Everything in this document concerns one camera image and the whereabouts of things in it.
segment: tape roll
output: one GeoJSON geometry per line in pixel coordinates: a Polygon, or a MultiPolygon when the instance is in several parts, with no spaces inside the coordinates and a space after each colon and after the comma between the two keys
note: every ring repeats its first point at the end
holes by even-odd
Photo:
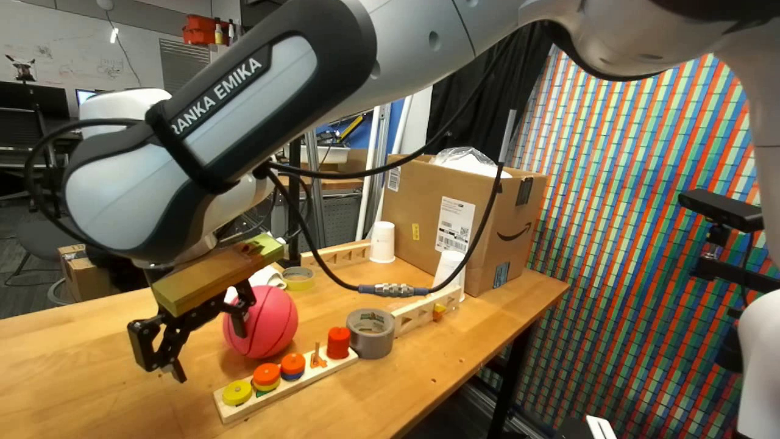
{"type": "Polygon", "coordinates": [[[394,320],[386,310],[360,307],[345,318],[350,349],[360,358],[383,358],[392,352],[394,320]]]}

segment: pink toy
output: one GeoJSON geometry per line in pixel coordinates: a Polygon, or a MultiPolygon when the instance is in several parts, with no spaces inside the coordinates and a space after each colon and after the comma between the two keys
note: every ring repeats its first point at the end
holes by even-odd
{"type": "Polygon", "coordinates": [[[255,286],[254,305],[249,307],[247,338],[237,337],[231,320],[223,314],[223,342],[247,358],[267,358],[289,346],[298,329],[298,310],[289,294],[281,287],[255,286]]]}

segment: wooden table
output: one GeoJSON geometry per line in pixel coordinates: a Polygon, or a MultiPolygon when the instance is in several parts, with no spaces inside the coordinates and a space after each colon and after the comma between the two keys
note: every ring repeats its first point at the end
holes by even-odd
{"type": "MultiPolygon", "coordinates": [[[[428,275],[398,260],[338,269],[345,280],[406,280],[428,275]]],[[[394,437],[425,419],[442,399],[511,343],[562,292],[565,282],[539,274],[468,297],[438,325],[394,338],[381,361],[359,361],[294,394],[260,408],[237,427],[217,418],[211,389],[249,375],[254,361],[231,354],[221,325],[210,321],[182,349],[187,382],[143,372],[125,325],[156,313],[148,289],[0,320],[2,437],[394,437]]],[[[294,292],[294,346],[312,349],[356,307],[399,307],[401,300],[356,294],[321,274],[294,292]]]]}

